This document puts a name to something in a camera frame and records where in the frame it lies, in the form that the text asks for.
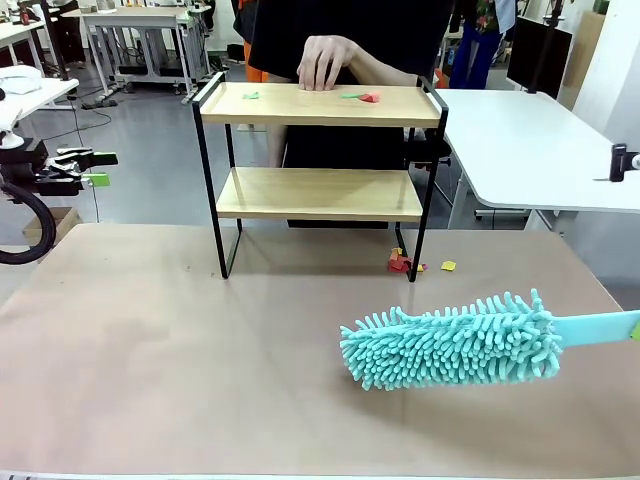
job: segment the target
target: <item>wooden shelf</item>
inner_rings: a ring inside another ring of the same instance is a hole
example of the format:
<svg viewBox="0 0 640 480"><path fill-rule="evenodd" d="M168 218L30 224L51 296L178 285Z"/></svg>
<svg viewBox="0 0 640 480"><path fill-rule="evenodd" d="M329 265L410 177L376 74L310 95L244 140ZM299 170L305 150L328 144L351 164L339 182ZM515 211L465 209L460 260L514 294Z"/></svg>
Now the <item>wooden shelf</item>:
<svg viewBox="0 0 640 480"><path fill-rule="evenodd" d="M404 170L231 169L222 218L418 222L422 205Z"/></svg>
<svg viewBox="0 0 640 480"><path fill-rule="evenodd" d="M373 91L380 93L378 103L341 98ZM243 98L255 92L259 98ZM200 113L210 123L434 128L440 120L440 112L418 87L365 85L307 92L291 83L223 82Z"/></svg>

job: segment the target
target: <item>cardboard box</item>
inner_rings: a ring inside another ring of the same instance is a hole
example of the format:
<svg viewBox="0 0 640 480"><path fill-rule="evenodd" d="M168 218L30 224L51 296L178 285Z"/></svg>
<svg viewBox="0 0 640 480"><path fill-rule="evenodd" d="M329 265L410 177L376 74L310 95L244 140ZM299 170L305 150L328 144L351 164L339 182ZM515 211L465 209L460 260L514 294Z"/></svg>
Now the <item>cardboard box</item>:
<svg viewBox="0 0 640 480"><path fill-rule="evenodd" d="M56 241L54 245L57 245L73 227L82 223L82 219L78 211L72 207L51 207L49 210L53 214L53 218L56 219ZM31 220L22 230L22 234L27 241L27 245L31 247L37 245L42 236L40 220L37 218Z"/></svg>

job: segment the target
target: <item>brown table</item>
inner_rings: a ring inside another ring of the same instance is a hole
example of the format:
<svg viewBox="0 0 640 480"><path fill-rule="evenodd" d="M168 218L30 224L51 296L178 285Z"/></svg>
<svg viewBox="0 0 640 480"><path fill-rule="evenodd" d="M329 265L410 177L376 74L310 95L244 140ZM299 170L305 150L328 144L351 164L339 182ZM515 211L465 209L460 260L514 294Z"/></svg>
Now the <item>brown table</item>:
<svg viewBox="0 0 640 480"><path fill-rule="evenodd" d="M553 234L430 231L431 268L413 285L385 271L392 245L386 231L248 230L224 281L207 228L76 227L0 312L0 469L640 472L631 342L569 350L558 377L531 384L354 384L338 326L393 305L418 313L537 287L559 315L619 308Z"/></svg>

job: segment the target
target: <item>orange pants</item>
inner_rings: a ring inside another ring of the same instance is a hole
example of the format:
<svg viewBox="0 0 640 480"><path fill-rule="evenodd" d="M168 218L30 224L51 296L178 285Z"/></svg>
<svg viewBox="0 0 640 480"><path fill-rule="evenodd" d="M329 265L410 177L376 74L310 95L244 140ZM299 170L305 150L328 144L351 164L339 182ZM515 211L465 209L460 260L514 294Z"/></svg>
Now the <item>orange pants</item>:
<svg viewBox="0 0 640 480"><path fill-rule="evenodd" d="M249 66L249 55L251 55L251 45L244 42L244 64L247 69L247 81L253 83L266 83L268 74Z"/></svg>

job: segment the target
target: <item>blue pants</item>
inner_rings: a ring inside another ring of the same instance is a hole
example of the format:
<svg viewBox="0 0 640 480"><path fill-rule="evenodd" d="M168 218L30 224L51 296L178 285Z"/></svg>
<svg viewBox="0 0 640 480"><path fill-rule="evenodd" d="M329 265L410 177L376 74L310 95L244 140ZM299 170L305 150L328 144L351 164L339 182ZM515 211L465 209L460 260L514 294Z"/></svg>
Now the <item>blue pants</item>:
<svg viewBox="0 0 640 480"><path fill-rule="evenodd" d="M487 86L489 68L493 56L500 46L501 38L502 35L498 31L480 34L476 32L475 28L465 23L460 48L458 48L458 53L453 61L449 87L483 90ZM477 42L478 50L473 59L471 70L469 70L473 42Z"/></svg>

